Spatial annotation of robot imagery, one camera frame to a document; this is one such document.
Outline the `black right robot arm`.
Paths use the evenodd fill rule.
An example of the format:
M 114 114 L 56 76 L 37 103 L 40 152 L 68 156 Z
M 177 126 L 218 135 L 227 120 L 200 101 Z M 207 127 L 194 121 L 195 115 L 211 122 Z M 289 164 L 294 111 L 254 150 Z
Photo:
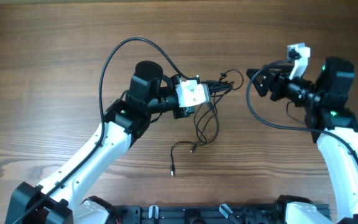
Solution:
M 270 99 L 289 99 L 303 107 L 305 127 L 328 168 L 336 199 L 339 223 L 358 223 L 358 122 L 346 108 L 348 93 L 355 77 L 353 64 L 340 57 L 328 57 L 315 82 L 303 77 L 290 77 L 295 58 L 246 71 L 260 96 L 271 92 Z

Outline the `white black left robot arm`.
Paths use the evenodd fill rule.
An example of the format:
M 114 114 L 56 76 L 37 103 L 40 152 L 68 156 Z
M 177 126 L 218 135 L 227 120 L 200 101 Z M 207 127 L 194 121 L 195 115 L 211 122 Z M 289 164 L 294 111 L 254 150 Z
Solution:
M 175 118 L 210 100 L 198 77 L 167 77 L 151 61 L 135 66 L 129 89 L 101 112 L 92 137 L 57 171 L 35 187 L 21 183 L 11 195 L 6 223 L 106 223 L 112 210 L 98 198 L 83 197 L 112 161 L 125 154 L 150 126 L 153 114 Z

